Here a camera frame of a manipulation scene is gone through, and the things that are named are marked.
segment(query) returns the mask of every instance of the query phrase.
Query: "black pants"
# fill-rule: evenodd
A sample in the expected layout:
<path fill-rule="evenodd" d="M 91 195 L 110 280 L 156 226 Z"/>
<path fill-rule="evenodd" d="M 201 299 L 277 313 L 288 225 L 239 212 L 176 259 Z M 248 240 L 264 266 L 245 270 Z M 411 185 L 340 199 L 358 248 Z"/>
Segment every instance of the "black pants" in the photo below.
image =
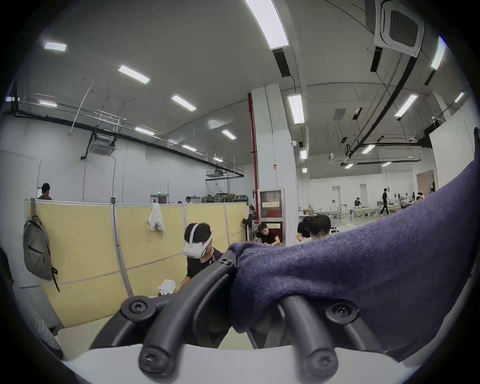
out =
<path fill-rule="evenodd" d="M 384 212 L 384 209 L 387 210 L 387 215 L 388 215 L 389 212 L 388 212 L 387 202 L 384 202 L 384 207 L 383 207 L 382 210 L 380 211 L 380 214 L 382 214 L 382 213 Z"/>

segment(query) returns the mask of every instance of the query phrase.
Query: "doorway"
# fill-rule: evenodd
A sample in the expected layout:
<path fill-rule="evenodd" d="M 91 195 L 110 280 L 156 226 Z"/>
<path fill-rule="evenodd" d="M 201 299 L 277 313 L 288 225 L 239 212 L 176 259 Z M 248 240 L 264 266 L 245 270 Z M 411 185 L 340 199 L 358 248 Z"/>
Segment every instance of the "doorway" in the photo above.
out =
<path fill-rule="evenodd" d="M 364 207 L 368 207 L 367 184 L 360 184 L 360 202 Z"/>
<path fill-rule="evenodd" d="M 332 187 L 332 198 L 335 199 L 335 203 L 332 202 L 332 206 L 337 206 L 338 209 L 342 207 L 342 194 L 340 193 L 340 186 L 335 185 Z"/>

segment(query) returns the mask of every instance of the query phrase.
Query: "person walking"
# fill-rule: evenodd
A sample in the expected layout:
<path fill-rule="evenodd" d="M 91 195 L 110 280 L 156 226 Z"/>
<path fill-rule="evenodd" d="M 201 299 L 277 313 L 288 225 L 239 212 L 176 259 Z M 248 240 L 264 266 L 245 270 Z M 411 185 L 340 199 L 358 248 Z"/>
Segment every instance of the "person walking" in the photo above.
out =
<path fill-rule="evenodd" d="M 388 200 L 387 188 L 384 188 L 384 193 L 382 195 L 382 200 L 384 202 L 384 206 L 383 206 L 382 210 L 380 211 L 380 214 L 382 214 L 384 212 L 384 209 L 386 209 L 387 210 L 387 215 L 388 215 L 390 212 L 388 212 L 388 206 L 387 206 L 387 200 Z"/>

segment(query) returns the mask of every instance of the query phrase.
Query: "red pipe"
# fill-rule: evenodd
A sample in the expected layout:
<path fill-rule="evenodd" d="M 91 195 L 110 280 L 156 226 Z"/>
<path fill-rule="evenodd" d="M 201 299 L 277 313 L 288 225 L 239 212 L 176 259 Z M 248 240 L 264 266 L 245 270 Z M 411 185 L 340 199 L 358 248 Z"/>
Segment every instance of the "red pipe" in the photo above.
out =
<path fill-rule="evenodd" d="M 252 145 L 253 145 L 253 173 L 255 177 L 255 208 L 257 210 L 257 219 L 260 216 L 258 211 L 258 174 L 257 174 L 257 145 L 255 144 L 255 123 L 253 122 L 253 100 L 252 94 L 248 94 L 248 111 L 250 112 L 250 122 L 252 124 Z"/>

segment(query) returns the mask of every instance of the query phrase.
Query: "blue towel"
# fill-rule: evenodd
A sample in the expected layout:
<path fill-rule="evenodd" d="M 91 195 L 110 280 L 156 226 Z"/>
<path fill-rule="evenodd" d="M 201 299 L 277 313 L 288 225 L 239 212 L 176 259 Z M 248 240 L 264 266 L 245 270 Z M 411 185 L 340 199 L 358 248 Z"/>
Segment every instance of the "blue towel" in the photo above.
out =
<path fill-rule="evenodd" d="M 233 244 L 230 317 L 245 332 L 288 295 L 355 303 L 383 350 L 428 343 L 452 309 L 476 255 L 480 142 L 475 159 L 425 200 L 385 220 L 294 247 Z"/>

